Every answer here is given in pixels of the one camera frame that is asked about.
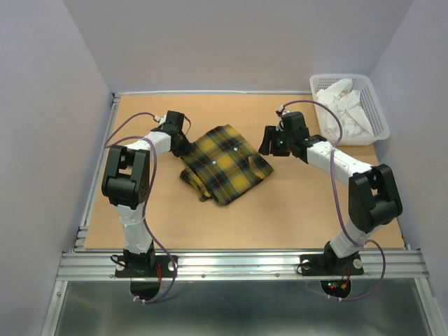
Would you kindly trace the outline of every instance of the white cloth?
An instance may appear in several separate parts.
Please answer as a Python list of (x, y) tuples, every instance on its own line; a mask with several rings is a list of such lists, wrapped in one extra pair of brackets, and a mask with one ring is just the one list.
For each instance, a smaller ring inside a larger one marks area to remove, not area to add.
[[(373, 137), (373, 129), (361, 107), (361, 93), (352, 90), (351, 79), (341, 79), (325, 90), (316, 93), (316, 100), (327, 106), (342, 123), (344, 137)], [(334, 137), (339, 136), (336, 120), (325, 115), (325, 130)]]

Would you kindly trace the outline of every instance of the screw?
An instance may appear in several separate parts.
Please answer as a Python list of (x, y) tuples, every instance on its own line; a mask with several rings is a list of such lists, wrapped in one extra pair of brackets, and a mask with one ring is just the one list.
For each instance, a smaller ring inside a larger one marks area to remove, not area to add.
[(353, 260), (353, 266), (357, 270), (360, 270), (361, 268), (363, 268), (363, 262), (361, 261), (361, 259), (355, 259), (355, 260)]

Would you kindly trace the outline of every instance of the gray floor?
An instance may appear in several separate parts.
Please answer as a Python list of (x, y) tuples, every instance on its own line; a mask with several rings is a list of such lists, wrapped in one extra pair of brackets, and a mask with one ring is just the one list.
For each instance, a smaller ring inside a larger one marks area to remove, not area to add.
[[(376, 281), (353, 281), (352, 295)], [(336, 302), (317, 281), (177, 283), (160, 304), (132, 301), (126, 282), (70, 283), (56, 335), (430, 335), (413, 279)]]

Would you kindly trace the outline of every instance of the gray wall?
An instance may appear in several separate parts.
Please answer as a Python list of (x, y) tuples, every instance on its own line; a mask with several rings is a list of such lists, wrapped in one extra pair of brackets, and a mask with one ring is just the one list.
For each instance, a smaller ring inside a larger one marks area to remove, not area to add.
[(421, 248), (448, 321), (448, 2), (415, 0), (371, 75), (391, 128), (377, 144), (401, 190), (400, 227)]
[(40, 335), (110, 106), (62, 1), (2, 1), (0, 102), (0, 334)]
[(309, 90), (369, 74), (412, 0), (64, 0), (113, 92)]

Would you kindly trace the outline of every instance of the metal frame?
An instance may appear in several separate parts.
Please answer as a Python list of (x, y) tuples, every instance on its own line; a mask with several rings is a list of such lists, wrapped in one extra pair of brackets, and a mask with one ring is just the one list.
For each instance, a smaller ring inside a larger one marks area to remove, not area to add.
[[(104, 140), (111, 133), (116, 119), (120, 97), (123, 95), (305, 95), (302, 91), (148, 91), (123, 92), (114, 95), (111, 114), (106, 126)], [(90, 187), (76, 243), (70, 253), (61, 257), (55, 287), (43, 325), (42, 336), (53, 336), (63, 308), (68, 281), (129, 281), (114, 277), (115, 265), (110, 261), (112, 253), (119, 249), (86, 249), (84, 241), (90, 224), (91, 207), (95, 201), (101, 174), (105, 164), (105, 151), (98, 158), (97, 167)], [(291, 250), (173, 250), (178, 259), (177, 281), (291, 281), (322, 280), (319, 276), (301, 276), (295, 268), (304, 253), (322, 253), (319, 249)], [(422, 307), (430, 330), (434, 336), (448, 336), (437, 302), (428, 283), (429, 273), (420, 251), (385, 249), (386, 278), (414, 279), (421, 298)], [(377, 250), (360, 252), (365, 275), (352, 276), (353, 279), (378, 279), (382, 270), (382, 257)], [(134, 281), (152, 281), (150, 279), (133, 279)]]

